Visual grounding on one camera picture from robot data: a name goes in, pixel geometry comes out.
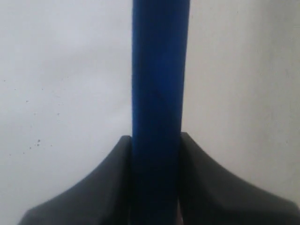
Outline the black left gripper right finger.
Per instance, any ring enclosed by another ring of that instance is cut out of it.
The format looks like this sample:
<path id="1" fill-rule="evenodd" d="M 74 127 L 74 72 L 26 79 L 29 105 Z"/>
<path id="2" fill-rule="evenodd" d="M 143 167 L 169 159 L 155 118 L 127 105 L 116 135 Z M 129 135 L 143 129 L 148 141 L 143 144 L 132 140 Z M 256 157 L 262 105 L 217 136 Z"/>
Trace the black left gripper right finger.
<path id="1" fill-rule="evenodd" d="M 299 225 L 299 207 L 234 175 L 181 133 L 179 201 L 186 225 Z"/>

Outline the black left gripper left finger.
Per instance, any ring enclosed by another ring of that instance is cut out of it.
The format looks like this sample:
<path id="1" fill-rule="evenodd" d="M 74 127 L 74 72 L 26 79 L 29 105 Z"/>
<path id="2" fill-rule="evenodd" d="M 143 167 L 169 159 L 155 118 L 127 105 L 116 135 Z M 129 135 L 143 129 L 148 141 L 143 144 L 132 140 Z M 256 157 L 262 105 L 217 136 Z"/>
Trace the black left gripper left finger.
<path id="1" fill-rule="evenodd" d="M 127 225 L 131 195 L 131 137 L 122 136 L 83 180 L 28 210 L 21 225 Z"/>

